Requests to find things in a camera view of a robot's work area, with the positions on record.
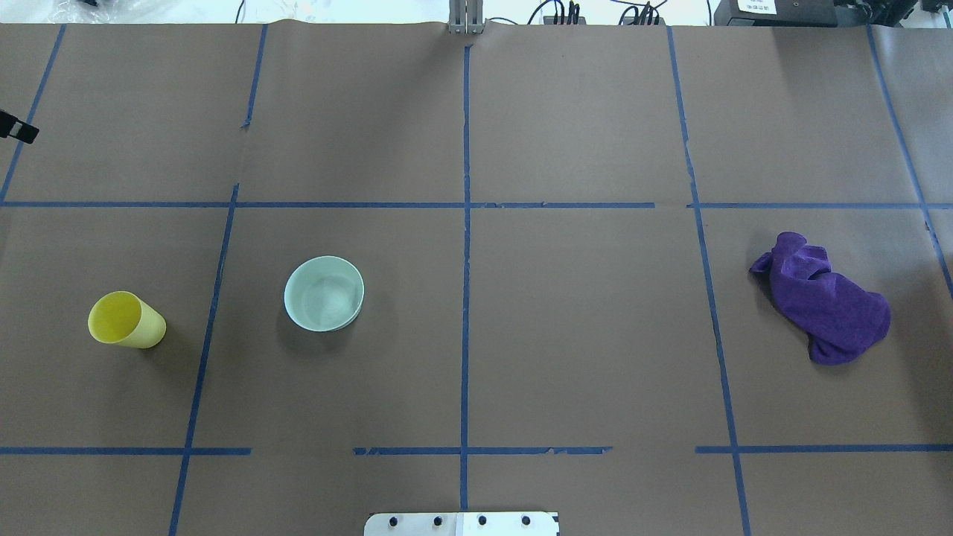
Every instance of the purple cloth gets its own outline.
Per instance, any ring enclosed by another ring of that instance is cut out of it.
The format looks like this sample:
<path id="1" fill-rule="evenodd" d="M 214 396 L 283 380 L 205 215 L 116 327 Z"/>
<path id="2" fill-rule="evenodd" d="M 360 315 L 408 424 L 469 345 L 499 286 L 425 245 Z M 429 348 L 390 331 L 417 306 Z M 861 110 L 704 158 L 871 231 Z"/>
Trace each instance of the purple cloth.
<path id="1" fill-rule="evenodd" d="M 811 336 L 814 362 L 851 362 L 890 329 L 886 298 L 832 273 L 827 251 L 797 233 L 778 235 L 751 272 L 768 275 L 775 306 Z"/>

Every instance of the white floor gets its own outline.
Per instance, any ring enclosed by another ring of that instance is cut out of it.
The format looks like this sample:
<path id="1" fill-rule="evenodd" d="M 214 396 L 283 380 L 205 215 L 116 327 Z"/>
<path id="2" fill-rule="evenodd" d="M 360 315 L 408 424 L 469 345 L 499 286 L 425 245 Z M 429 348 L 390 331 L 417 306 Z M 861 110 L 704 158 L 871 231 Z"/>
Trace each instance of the white floor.
<path id="1" fill-rule="evenodd" d="M 99 0 L 91 8 L 78 0 L 2 0 L 0 23 L 232 23 L 240 0 Z M 712 9 L 719 0 L 711 0 Z M 240 20 L 265 23 L 297 19 L 315 23 L 445 22 L 448 0 L 246 0 Z M 507 17 L 525 24 L 537 0 L 485 0 L 484 15 Z M 625 9 L 613 0 L 583 0 L 581 14 L 589 24 L 616 24 Z M 669 0 L 659 10 L 673 26 L 704 26 L 704 0 Z M 942 15 L 914 10 L 904 25 L 946 28 Z"/>

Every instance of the white bracket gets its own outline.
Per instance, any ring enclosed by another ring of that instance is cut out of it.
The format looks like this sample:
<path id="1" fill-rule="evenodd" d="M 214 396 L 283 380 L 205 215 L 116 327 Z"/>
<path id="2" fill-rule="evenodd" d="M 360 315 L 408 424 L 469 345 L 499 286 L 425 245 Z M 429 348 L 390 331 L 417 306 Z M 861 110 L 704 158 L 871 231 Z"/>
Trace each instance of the white bracket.
<path id="1" fill-rule="evenodd" d="M 450 0 L 450 33 L 483 33 L 483 0 Z"/>
<path id="2" fill-rule="evenodd" d="M 364 536 L 558 536 L 550 512 L 450 512 L 375 514 Z"/>

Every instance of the light green bowl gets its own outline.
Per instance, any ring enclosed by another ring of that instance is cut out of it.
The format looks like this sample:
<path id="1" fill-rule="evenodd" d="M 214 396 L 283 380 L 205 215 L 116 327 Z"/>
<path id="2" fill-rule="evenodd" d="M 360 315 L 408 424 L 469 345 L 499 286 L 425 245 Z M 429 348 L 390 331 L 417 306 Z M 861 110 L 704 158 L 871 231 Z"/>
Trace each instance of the light green bowl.
<path id="1" fill-rule="evenodd" d="M 309 331 L 335 331 L 350 324 L 364 302 L 364 279 L 339 257 L 312 258 L 285 285 L 285 311 Z"/>

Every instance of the yellow cup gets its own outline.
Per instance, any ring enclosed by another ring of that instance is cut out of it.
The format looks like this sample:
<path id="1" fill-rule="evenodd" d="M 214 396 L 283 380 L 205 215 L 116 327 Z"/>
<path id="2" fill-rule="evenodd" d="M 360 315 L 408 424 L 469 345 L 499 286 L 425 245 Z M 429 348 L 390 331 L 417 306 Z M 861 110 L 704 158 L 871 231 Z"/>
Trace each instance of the yellow cup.
<path id="1" fill-rule="evenodd" d="M 166 335 L 166 320 L 132 292 L 110 292 L 99 299 L 87 320 L 90 335 L 105 344 L 152 348 Z"/>

